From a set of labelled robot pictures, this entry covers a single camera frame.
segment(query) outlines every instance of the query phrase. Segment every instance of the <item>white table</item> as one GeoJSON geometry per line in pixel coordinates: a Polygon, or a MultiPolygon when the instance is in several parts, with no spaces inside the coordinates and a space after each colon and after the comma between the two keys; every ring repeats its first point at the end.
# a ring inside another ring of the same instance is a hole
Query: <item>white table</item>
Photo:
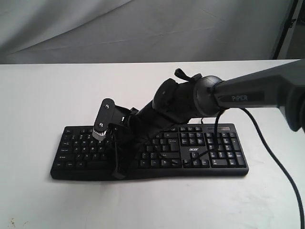
{"type": "MultiPolygon", "coordinates": [[[[237,128],[250,167],[244,178],[71,182],[49,175],[64,127],[92,125],[103,98],[142,108],[178,67],[227,80],[286,62],[0,65],[0,228],[299,228],[290,183],[238,109],[220,122],[237,128]]],[[[250,111],[304,200],[304,133],[290,131],[277,109],[250,111]]]]}

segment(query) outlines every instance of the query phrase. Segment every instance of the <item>robotic arm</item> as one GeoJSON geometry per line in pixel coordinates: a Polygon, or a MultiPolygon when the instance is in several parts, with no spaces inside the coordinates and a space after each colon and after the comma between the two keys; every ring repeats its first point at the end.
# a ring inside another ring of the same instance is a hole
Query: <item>robotic arm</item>
{"type": "Polygon", "coordinates": [[[216,76],[188,77],[181,69],[162,83],[142,110],[116,106],[104,99],[94,123],[93,137],[107,141],[113,155],[113,175],[122,179],[143,144],[174,124],[191,118],[216,117],[229,108],[277,107],[291,130],[305,131],[305,60],[222,81],[216,76]]]}

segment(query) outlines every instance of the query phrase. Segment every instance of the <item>table surface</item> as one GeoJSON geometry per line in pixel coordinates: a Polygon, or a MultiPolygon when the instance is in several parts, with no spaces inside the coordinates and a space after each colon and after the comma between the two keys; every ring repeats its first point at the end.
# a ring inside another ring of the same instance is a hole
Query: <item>table surface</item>
{"type": "MultiPolygon", "coordinates": [[[[92,125],[106,97],[142,108],[178,67],[227,80],[287,62],[0,65],[0,228],[299,228],[290,183],[238,109],[225,112],[220,122],[236,126],[250,168],[245,177],[116,182],[50,177],[64,127],[92,125]]],[[[305,198],[304,133],[290,131],[275,108],[250,111],[305,198]]]]}

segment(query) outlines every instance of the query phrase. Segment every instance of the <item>keyboard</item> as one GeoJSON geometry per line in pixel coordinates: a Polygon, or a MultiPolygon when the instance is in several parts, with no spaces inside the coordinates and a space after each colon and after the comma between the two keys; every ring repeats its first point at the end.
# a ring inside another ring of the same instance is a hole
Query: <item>keyboard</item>
{"type": "MultiPolygon", "coordinates": [[[[53,179],[116,180],[105,152],[107,139],[97,141],[92,129],[65,127],[51,168],[53,179]]],[[[249,167],[235,126],[219,124],[217,149],[214,140],[213,124],[176,125],[143,145],[125,179],[246,175],[249,167]],[[190,162],[207,149],[213,151],[190,162]]]]}

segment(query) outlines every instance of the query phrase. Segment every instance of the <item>space bar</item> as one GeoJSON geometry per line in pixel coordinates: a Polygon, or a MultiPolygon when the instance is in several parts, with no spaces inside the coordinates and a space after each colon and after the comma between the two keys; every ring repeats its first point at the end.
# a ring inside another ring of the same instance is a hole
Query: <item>space bar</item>
{"type": "Polygon", "coordinates": [[[108,169],[109,163],[107,161],[89,161],[87,169],[108,169]]]}

